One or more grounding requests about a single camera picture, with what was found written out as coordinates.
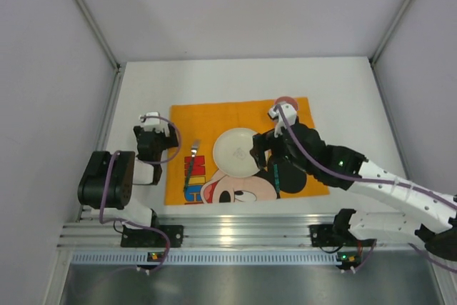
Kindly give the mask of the cream round plate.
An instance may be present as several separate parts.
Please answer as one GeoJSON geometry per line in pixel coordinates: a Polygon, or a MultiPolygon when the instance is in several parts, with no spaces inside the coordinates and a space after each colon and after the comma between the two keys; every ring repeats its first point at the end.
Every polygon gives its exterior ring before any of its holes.
{"type": "Polygon", "coordinates": [[[253,148],[254,130],[229,129],[222,133],[213,146],[213,160],[219,171],[234,178],[247,178],[259,171],[250,154],[253,148]]]}

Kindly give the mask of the green handled spoon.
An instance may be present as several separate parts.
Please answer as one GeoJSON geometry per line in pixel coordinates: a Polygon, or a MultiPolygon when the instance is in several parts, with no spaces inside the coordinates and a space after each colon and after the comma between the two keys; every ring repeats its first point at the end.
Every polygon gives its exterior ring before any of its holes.
{"type": "Polygon", "coordinates": [[[279,180],[277,164],[273,164],[273,176],[274,176],[274,188],[275,188],[275,192],[276,192],[276,198],[280,199],[281,198],[281,196],[280,196],[281,188],[280,188],[280,180],[279,180]]]}

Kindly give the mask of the green handled fork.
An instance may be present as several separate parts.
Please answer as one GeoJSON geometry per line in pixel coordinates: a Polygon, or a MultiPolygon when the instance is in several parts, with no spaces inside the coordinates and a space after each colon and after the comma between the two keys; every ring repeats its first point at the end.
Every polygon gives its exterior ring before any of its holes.
{"type": "Polygon", "coordinates": [[[187,172],[186,172],[186,178],[185,178],[184,188],[183,188],[183,192],[184,193],[186,193],[186,190],[189,187],[189,182],[190,182],[192,170],[193,170],[193,167],[194,167],[194,161],[195,161],[195,158],[196,158],[196,155],[198,153],[200,145],[201,145],[201,140],[200,139],[196,139],[193,142],[192,146],[191,146],[191,159],[190,159],[190,162],[189,162],[189,167],[188,167],[187,172]]]}

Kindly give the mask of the pink plastic cup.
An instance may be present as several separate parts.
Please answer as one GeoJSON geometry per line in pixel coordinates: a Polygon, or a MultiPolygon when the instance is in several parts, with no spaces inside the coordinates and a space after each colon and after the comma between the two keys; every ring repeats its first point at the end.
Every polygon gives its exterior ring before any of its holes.
{"type": "Polygon", "coordinates": [[[296,111],[298,111],[298,108],[299,108],[298,102],[290,96],[281,96],[281,97],[277,98],[277,100],[275,100],[275,104],[281,104],[281,103],[290,104],[296,111]]]}

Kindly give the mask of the orange cartoon mouse placemat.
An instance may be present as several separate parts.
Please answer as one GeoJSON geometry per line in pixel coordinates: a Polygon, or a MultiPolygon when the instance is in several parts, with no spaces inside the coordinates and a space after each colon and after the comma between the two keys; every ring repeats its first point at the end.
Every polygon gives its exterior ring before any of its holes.
{"type": "Polygon", "coordinates": [[[181,148],[167,166],[164,203],[167,206],[251,203],[327,196],[329,189],[293,166],[269,161],[264,170],[247,178],[234,178],[219,171],[213,160],[213,146],[225,131],[247,128],[263,133],[274,128],[268,110],[274,100],[173,105],[171,120],[181,132],[181,148]],[[191,159],[191,146],[201,140],[189,187],[183,192],[191,159]],[[278,166],[280,199],[274,188],[273,164],[278,166]]]}

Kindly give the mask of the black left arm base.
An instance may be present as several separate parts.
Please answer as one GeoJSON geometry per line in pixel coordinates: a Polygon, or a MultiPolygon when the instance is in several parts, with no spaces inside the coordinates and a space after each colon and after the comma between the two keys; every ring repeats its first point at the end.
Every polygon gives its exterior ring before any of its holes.
{"type": "MultiPolygon", "coordinates": [[[[160,225],[159,230],[169,238],[170,248],[181,247],[184,239],[182,225],[160,225]]],[[[155,231],[125,227],[120,246],[123,248],[165,248],[166,239],[155,231]]]]}

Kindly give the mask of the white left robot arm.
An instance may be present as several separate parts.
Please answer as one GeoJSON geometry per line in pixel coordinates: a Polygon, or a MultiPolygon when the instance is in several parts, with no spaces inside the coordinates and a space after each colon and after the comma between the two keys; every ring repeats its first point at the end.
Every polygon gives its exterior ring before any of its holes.
{"type": "Polygon", "coordinates": [[[159,227],[156,212],[132,196],[134,186],[157,185],[163,153],[179,147],[179,133],[171,125],[133,128],[137,151],[95,151],[79,182],[77,197],[83,206],[99,212],[105,224],[120,221],[132,229],[159,227]]]}

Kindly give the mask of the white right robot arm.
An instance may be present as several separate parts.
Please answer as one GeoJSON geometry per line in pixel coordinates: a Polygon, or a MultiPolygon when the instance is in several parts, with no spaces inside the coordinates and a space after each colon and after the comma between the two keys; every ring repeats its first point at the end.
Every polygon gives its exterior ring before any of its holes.
{"type": "Polygon", "coordinates": [[[311,176],[319,183],[380,201],[395,209],[374,214],[341,209],[321,244],[337,246],[361,241],[395,241],[422,247],[445,259],[456,260],[456,198],[425,189],[373,163],[345,146],[327,144],[315,129],[296,122],[252,137],[250,154],[257,167],[283,191],[294,181],[311,176]]]}

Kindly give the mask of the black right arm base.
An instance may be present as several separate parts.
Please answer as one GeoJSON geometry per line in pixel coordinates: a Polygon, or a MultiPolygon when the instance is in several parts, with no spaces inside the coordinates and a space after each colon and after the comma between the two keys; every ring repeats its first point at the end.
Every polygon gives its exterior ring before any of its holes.
{"type": "Polygon", "coordinates": [[[335,215],[332,224],[313,224],[309,226],[311,245],[317,248],[326,247],[362,247],[372,246],[374,239],[357,239],[349,232],[349,221],[355,215],[353,209],[342,209],[335,215]]]}

